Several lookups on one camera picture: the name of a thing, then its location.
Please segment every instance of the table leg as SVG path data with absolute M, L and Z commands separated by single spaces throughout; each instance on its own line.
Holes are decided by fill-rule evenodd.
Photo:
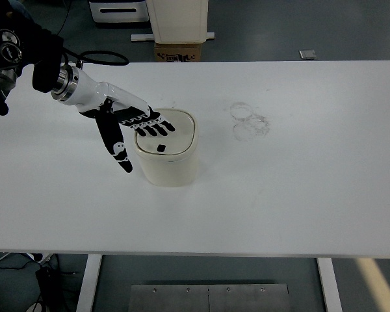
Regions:
M 327 312 L 343 312 L 331 258 L 318 258 L 318 269 Z
M 81 293 L 78 299 L 77 312 L 92 311 L 102 258 L 103 255 L 88 255 Z

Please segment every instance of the lid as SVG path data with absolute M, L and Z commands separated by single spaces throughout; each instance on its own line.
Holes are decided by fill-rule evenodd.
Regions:
M 143 153 L 151 154 L 154 157 L 162 155 L 162 159 L 170 156 L 171 161 L 184 158 L 177 156 L 184 154 L 192 144 L 196 143 L 194 142 L 194 138 L 196 138 L 195 119 L 182 110 L 157 109 L 157 111 L 175 127 L 175 131 L 168 132 L 167 136 L 140 136 L 136 133 L 135 144 L 139 155 L 144 158 L 147 157 L 142 155 Z

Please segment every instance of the black cable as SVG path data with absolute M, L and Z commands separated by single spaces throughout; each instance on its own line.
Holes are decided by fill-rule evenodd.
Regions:
M 39 294 L 38 299 L 36 299 L 36 301 L 34 302 L 33 312 L 35 312 L 35 310 L 36 310 L 36 306 L 37 306 L 38 303 L 39 303 L 39 298 L 40 298 L 40 295 L 41 295 L 41 294 L 42 294 L 42 293 Z
M 93 64 L 109 65 L 109 66 L 125 66 L 125 65 L 130 63 L 130 61 L 127 57 L 125 57 L 124 55 L 121 55 L 117 52 L 112 52 L 112 51 L 90 50 L 90 51 L 82 52 L 81 54 L 78 55 L 77 53 L 74 53 L 73 51 L 70 51 L 69 49 L 64 47 L 64 52 L 66 54 L 69 54 L 69 55 L 79 59 L 79 60 L 85 60 L 85 61 L 87 61 L 89 63 L 93 63 Z M 118 57 L 119 59 L 122 59 L 123 62 L 110 62 L 107 60 L 95 60 L 93 58 L 89 58 L 89 57 L 85 56 L 85 55 L 89 55 L 89 54 L 112 55 L 112 56 Z
M 57 265 L 58 265 L 57 272 L 60 274 L 60 263 L 59 263 L 59 256 L 58 256 L 57 253 L 55 253 L 55 257 L 57 258 Z M 64 300 L 63 303 L 64 303 L 65 310 L 67 312 L 71 312 L 71 310 L 69 309 L 68 305 L 66 304 L 65 296 L 64 296 L 63 293 L 62 293 L 62 299 Z
M 9 268 L 9 267 L 3 267 L 3 266 L 0 266 L 0 269 L 2 270 L 23 270 L 29 263 L 36 263 L 37 265 L 40 265 L 40 263 L 37 263 L 36 261 L 33 261 L 33 260 L 30 260 L 30 261 L 27 261 L 23 266 L 19 267 L 19 268 Z
M 62 31 L 62 28 L 64 28 L 64 26 L 65 26 L 66 20 L 68 19 L 68 15 L 69 15 L 70 10 L 71 10 L 72 1 L 73 1 L 73 0 L 70 1 L 70 5 L 68 6 L 68 11 L 67 11 L 67 13 L 66 13 L 64 23 L 62 24 L 61 28 L 59 29 L 59 32 L 57 33 L 57 35 L 59 35 L 59 33 Z

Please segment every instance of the smudge mark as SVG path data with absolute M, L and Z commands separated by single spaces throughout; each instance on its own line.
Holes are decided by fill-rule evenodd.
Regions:
M 233 127 L 233 134 L 238 141 L 250 141 L 257 137 L 264 137 L 270 130 L 266 117 L 257 114 L 249 104 L 234 103 L 229 113 L 236 123 Z

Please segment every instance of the cardboard box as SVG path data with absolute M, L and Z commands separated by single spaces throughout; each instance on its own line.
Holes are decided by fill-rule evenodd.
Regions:
M 155 44 L 156 62 L 199 62 L 202 44 Z

